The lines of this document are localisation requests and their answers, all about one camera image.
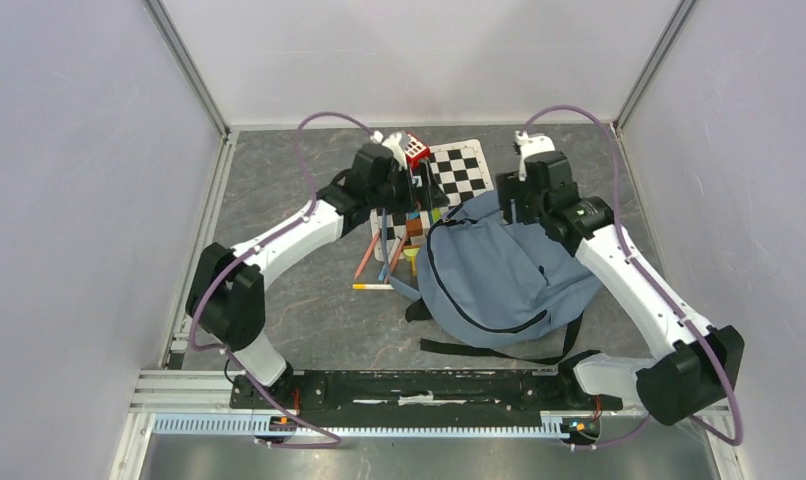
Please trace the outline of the blue student backpack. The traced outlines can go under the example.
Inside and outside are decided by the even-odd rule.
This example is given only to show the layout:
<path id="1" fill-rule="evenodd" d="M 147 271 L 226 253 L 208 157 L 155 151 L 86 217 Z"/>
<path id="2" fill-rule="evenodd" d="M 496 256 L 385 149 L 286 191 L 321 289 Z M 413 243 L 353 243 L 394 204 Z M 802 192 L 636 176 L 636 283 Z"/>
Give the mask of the blue student backpack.
<path id="1" fill-rule="evenodd" d="M 537 224 L 506 223 L 496 192 L 455 206 L 425 235 L 415 258 L 417 285 L 393 280 L 411 299 L 408 321 L 432 321 L 453 342 L 420 341 L 429 353 L 503 357 L 503 348 L 564 328 L 562 350 L 535 364 L 551 366 L 574 348 L 585 310 L 601 281 Z"/>

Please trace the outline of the yellow pencil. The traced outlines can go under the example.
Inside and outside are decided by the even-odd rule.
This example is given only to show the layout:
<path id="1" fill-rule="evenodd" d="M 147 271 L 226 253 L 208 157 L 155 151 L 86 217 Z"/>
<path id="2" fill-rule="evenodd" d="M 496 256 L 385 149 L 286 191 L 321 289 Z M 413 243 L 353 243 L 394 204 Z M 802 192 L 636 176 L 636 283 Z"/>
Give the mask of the yellow pencil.
<path id="1" fill-rule="evenodd" d="M 394 286 L 386 283 L 354 283 L 352 289 L 356 291 L 394 291 Z"/>

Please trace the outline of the orange pencil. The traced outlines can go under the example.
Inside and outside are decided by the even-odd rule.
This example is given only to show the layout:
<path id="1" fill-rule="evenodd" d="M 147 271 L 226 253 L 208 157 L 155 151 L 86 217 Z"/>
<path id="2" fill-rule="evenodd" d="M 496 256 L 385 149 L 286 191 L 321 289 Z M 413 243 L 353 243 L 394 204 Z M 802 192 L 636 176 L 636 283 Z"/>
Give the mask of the orange pencil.
<path id="1" fill-rule="evenodd" d="M 355 280 L 357 280 L 360 277 L 360 275 L 364 271 L 365 267 L 367 266 L 368 261 L 372 257 L 373 251 L 374 251 L 374 249 L 376 247 L 376 244 L 380 240 L 380 234 L 381 234 L 381 232 L 377 231 L 372 236 L 371 241 L 370 241 L 370 243 L 369 243 L 364 255 L 362 256 L 362 259 L 360 260 L 360 262 L 359 262 L 359 264 L 358 264 L 358 266 L 357 266 L 357 268 L 355 270 L 355 273 L 354 273 L 354 279 Z"/>

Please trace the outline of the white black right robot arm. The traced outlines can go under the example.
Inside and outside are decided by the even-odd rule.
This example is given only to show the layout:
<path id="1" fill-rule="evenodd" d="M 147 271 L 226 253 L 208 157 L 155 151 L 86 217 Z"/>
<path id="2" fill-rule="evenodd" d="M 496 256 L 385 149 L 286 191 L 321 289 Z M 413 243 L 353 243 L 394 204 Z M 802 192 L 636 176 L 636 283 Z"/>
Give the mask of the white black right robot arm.
<path id="1" fill-rule="evenodd" d="M 742 335 L 732 326 L 713 326 L 647 265 L 619 214 L 599 197 L 581 197 L 564 153 L 522 154 L 517 171 L 498 176 L 497 190 L 504 219 L 540 225 L 618 301 L 651 353 L 648 359 L 596 353 L 571 361 L 572 371 L 556 382 L 559 400 L 581 408 L 596 395 L 617 397 L 666 426 L 698 420 L 724 400 L 734 439 L 742 441 L 735 396 Z"/>

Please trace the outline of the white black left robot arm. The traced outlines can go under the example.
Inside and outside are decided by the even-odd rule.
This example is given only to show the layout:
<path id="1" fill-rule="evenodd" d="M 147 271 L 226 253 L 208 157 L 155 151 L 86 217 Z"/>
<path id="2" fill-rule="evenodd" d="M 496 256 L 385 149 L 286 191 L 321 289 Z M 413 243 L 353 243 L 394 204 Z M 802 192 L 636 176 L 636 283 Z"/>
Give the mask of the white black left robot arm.
<path id="1" fill-rule="evenodd" d="M 203 329 L 215 338 L 215 348 L 231 354 L 256 380 L 260 400 L 269 407 L 285 405 L 293 381 L 286 375 L 289 363 L 263 331 L 266 290 L 304 257 L 379 210 L 405 215 L 448 205 L 429 158 L 429 148 L 407 135 L 366 143 L 350 167 L 289 219 L 233 247 L 205 247 L 185 305 L 192 319 L 190 346 L 201 347 L 196 331 Z"/>

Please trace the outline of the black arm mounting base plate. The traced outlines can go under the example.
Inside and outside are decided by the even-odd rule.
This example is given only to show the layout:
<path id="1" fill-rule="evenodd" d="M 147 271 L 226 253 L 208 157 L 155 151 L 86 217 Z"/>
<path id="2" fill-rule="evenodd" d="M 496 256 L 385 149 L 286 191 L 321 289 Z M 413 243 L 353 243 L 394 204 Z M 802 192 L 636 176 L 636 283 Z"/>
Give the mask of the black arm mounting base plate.
<path id="1" fill-rule="evenodd" d="M 320 427 L 533 427 L 543 412 L 620 411 L 550 370 L 305 370 L 271 391 Z"/>

